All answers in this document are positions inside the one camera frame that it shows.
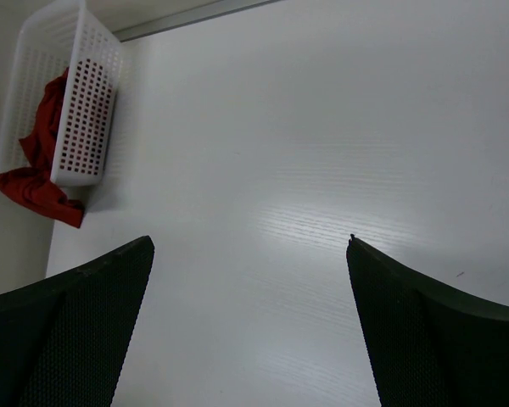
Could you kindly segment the white plastic laundry basket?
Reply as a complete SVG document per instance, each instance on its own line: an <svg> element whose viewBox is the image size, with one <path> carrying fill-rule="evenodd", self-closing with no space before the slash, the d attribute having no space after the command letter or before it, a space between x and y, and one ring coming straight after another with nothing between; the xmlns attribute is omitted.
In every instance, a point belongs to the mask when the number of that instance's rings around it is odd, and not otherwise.
<svg viewBox="0 0 509 407"><path fill-rule="evenodd" d="M60 187L98 183L123 60L119 40L83 1L54 1L27 18L0 126L0 174L28 164L20 139L35 124L45 86L66 73L50 179Z"/></svg>

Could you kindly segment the red t-shirt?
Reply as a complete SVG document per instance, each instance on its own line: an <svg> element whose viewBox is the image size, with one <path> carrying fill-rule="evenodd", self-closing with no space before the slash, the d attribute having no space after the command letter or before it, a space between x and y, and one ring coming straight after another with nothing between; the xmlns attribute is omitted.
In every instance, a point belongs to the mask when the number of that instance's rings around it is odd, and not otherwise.
<svg viewBox="0 0 509 407"><path fill-rule="evenodd" d="M0 192L13 202L69 226L81 226L85 207L50 180L68 72L44 89L31 133L19 140L26 167L0 174Z"/></svg>

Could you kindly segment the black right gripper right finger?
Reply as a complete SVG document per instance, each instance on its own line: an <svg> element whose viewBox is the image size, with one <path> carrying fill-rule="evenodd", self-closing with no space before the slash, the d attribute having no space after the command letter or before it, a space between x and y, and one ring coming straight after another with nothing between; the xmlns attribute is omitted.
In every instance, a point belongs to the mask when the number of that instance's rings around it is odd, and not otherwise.
<svg viewBox="0 0 509 407"><path fill-rule="evenodd" d="M509 306L415 271L358 237L346 251L383 406L509 406Z"/></svg>

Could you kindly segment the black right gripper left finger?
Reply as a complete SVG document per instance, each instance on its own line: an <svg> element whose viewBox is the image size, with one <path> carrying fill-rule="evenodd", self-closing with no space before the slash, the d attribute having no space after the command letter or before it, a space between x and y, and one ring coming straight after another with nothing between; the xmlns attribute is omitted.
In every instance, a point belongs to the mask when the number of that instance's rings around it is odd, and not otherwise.
<svg viewBox="0 0 509 407"><path fill-rule="evenodd" d="M139 237L0 294L0 406L109 406L154 260Z"/></svg>

